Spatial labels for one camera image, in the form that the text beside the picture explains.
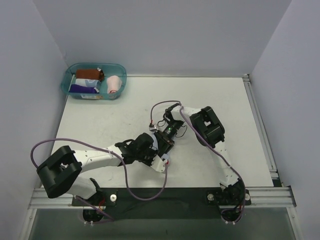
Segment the light blue towel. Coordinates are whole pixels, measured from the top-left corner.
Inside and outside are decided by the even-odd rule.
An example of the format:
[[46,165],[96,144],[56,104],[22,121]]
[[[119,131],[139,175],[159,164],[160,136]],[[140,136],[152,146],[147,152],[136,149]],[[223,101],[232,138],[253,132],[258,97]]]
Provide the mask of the light blue towel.
[[168,160],[170,159],[170,156],[169,156],[167,153],[160,153],[160,148],[159,148],[158,140],[157,140],[155,134],[152,133],[150,136],[151,136],[152,139],[153,139],[152,148],[153,148],[154,150],[157,150],[158,156],[159,156],[162,160],[167,160],[167,161],[168,161]]

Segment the pink striped towel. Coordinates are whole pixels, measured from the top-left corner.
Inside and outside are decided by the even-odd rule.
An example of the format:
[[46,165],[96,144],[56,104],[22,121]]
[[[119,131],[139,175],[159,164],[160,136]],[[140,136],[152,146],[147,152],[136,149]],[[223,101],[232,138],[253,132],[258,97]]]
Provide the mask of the pink striped towel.
[[114,94],[119,91],[122,86],[122,79],[116,75],[112,75],[106,79],[107,93]]

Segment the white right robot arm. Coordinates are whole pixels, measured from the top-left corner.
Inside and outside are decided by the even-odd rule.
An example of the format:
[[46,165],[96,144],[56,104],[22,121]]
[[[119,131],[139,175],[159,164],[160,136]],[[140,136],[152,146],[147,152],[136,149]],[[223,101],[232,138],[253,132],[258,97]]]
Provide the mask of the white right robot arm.
[[221,188],[221,198],[224,203],[233,205],[246,200],[246,187],[240,174],[228,161],[229,154],[225,145],[225,128],[210,106],[204,108],[183,107],[176,102],[165,109],[162,121],[166,123],[164,130],[157,129],[150,121],[150,130],[154,141],[153,147],[158,150],[158,156],[167,160],[167,155],[173,148],[180,128],[190,128],[198,142],[210,152],[217,167],[217,177]]

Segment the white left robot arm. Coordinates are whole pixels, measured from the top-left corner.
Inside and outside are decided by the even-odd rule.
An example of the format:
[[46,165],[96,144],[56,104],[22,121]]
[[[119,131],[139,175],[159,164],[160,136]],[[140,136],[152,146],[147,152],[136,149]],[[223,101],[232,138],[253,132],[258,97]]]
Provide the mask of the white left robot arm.
[[166,167],[158,155],[155,140],[154,136],[142,133],[136,139],[118,142],[107,148],[72,150],[65,145],[40,164],[36,171],[50,199],[71,194],[95,206],[101,201],[100,186],[94,178],[84,178],[80,174],[104,167],[130,165],[135,161],[163,173]]

